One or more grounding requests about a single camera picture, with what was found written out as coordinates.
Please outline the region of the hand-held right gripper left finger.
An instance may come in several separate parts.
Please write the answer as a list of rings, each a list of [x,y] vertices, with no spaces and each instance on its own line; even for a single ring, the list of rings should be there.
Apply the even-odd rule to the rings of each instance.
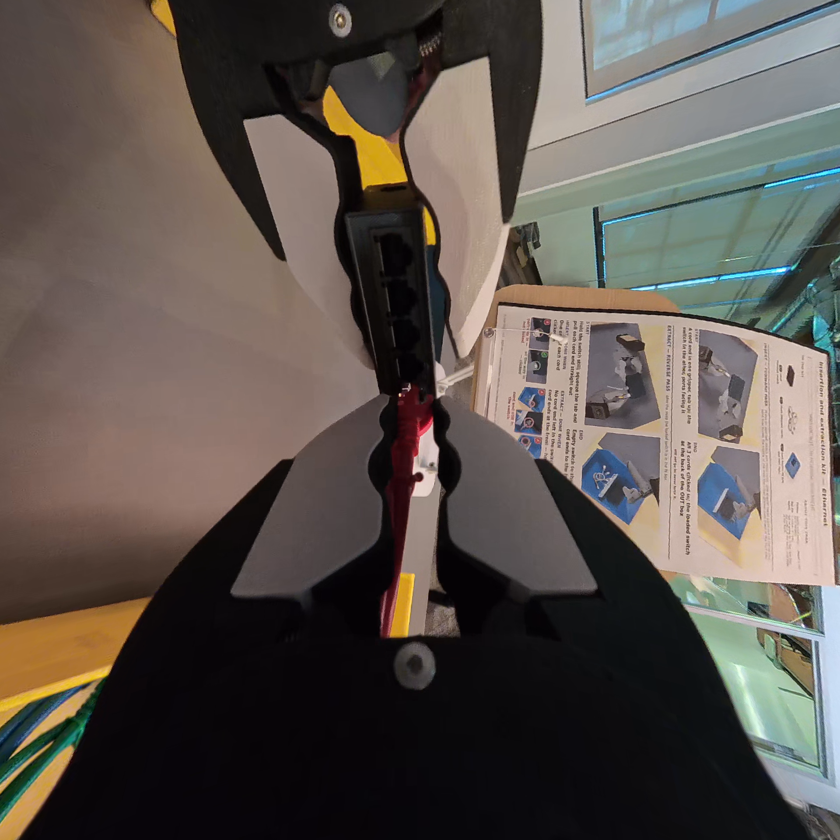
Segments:
[[[299,452],[232,584],[234,598],[289,602],[381,635],[395,576],[386,498],[395,428],[392,399],[378,395]]]

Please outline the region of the instruction poster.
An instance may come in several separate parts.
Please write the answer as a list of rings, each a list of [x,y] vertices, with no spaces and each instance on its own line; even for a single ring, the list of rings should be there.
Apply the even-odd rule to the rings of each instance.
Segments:
[[[838,582],[832,357],[665,311],[501,303],[476,407],[660,570]]]

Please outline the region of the black ethernet switch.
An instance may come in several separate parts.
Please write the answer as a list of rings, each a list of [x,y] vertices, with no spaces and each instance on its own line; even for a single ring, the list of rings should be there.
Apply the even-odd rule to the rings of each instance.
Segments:
[[[435,388],[424,206],[407,182],[373,185],[344,223],[380,391],[422,402]]]

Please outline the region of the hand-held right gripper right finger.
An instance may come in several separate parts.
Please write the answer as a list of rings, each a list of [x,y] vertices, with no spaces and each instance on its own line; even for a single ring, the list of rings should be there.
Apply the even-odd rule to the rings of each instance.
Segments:
[[[537,461],[513,437],[445,396],[434,436],[436,571],[461,637],[525,634],[544,603],[599,595]]]

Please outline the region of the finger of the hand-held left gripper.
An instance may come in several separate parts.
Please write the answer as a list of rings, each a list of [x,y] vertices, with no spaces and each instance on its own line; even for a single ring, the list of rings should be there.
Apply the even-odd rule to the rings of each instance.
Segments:
[[[284,115],[247,119],[244,127],[291,274],[326,330],[372,368],[335,244],[340,192],[331,153]]]
[[[402,146],[411,180],[433,216],[448,327],[458,355],[466,356],[487,319],[510,229],[501,215],[488,58],[440,72],[408,122]]]

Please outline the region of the white stand base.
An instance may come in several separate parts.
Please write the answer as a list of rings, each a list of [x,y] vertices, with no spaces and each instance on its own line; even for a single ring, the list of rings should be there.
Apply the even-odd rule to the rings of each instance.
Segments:
[[[471,378],[475,363],[470,361],[447,374],[441,363],[435,363],[437,397],[445,396],[458,383]],[[420,427],[417,449],[413,462],[413,497],[428,497],[432,494],[438,476],[439,447],[434,438],[434,421],[428,418]]]

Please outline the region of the large clear window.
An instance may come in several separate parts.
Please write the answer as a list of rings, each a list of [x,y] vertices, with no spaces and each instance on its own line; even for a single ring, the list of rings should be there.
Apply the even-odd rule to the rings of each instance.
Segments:
[[[799,24],[838,2],[583,1],[585,97]]]

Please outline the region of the instruction sheet on board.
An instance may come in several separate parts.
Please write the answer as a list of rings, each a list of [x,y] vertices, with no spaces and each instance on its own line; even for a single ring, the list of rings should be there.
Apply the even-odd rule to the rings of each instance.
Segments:
[[[484,329],[495,328],[500,304],[531,308],[617,310],[620,312],[667,312],[680,314],[679,308],[655,291],[513,285],[498,289],[492,299]]]

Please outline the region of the green tinted window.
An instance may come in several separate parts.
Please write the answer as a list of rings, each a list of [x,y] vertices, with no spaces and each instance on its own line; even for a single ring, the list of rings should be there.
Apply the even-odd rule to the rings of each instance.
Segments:
[[[760,302],[838,244],[838,164],[763,175],[706,195],[597,210],[603,287],[655,291],[685,311]]]

